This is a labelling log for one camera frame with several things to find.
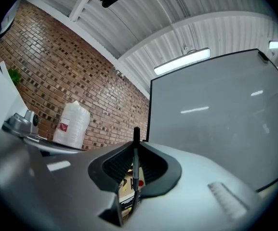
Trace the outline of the green plant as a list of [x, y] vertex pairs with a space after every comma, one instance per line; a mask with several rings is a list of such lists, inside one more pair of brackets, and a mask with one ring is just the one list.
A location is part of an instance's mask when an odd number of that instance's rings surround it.
[[15, 86], [20, 82], [22, 78], [22, 75], [20, 74], [18, 69], [8, 69], [8, 74]]

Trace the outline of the large grey board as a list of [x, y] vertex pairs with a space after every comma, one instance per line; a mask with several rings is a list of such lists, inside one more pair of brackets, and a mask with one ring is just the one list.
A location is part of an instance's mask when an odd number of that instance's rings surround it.
[[148, 142], [207, 157], [255, 190], [278, 180], [278, 68], [258, 51], [152, 80]]

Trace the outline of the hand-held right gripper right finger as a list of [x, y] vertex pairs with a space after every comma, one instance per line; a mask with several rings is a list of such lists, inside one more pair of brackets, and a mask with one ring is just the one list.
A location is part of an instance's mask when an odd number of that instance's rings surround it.
[[128, 218], [128, 231], [245, 231], [257, 218], [260, 196], [212, 160], [145, 143], [176, 166], [179, 177], [161, 196], [143, 198]]

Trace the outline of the white box with red dot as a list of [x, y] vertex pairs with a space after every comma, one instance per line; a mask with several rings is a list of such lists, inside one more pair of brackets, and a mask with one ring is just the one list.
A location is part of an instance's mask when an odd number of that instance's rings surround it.
[[[126, 175], [124, 176], [124, 178], [122, 179], [122, 181], [119, 185], [119, 192], [118, 192], [119, 199], [129, 198], [129, 197], [133, 196], [134, 189], [132, 186], [132, 184], [133, 184], [132, 175], [133, 175], [133, 166], [131, 165], [131, 167], [128, 169]], [[144, 175], [143, 175], [143, 170], [140, 167], [139, 168], [138, 189], [140, 190], [144, 186], [145, 186], [145, 179], [144, 179]]]

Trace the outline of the clear plastic roll red label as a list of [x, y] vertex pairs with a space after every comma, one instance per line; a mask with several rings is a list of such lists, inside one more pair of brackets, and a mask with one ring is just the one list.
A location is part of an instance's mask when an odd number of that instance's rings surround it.
[[53, 142], [81, 149], [91, 114], [78, 101], [67, 103], [53, 135]]

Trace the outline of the black marker pen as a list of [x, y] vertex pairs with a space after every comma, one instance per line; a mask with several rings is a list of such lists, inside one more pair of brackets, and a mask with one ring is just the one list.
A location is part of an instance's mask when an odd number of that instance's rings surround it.
[[134, 127], [133, 131], [133, 170], [132, 170], [132, 185], [134, 190], [134, 196], [132, 200], [132, 208], [130, 210], [130, 215], [133, 214], [134, 210], [136, 209], [138, 197], [139, 197], [139, 155], [138, 155], [138, 147], [140, 143], [140, 128]]

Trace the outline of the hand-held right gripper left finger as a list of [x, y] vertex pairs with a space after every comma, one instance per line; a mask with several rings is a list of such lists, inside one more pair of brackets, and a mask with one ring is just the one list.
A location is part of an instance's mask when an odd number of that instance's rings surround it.
[[121, 231], [120, 180], [104, 165], [130, 145], [45, 157], [0, 130], [0, 231]]

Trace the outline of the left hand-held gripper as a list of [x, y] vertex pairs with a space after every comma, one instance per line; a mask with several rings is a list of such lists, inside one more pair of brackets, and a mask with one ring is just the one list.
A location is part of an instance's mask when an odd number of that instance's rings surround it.
[[[24, 104], [23, 99], [11, 80], [5, 62], [0, 62], [0, 139], [6, 133], [19, 138], [27, 136], [27, 133], [14, 130], [14, 128], [8, 123], [13, 115], [17, 113], [24, 116], [26, 111], [27, 106]], [[40, 137], [25, 137], [23, 138], [23, 141], [49, 155], [85, 152], [83, 149], [72, 148]]]

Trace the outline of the black rectangular block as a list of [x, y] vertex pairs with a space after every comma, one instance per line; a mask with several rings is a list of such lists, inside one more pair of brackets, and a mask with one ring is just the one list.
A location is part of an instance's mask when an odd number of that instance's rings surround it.
[[262, 52], [262, 51], [258, 51], [258, 56], [261, 58], [261, 60], [267, 64], [269, 62], [268, 57]]

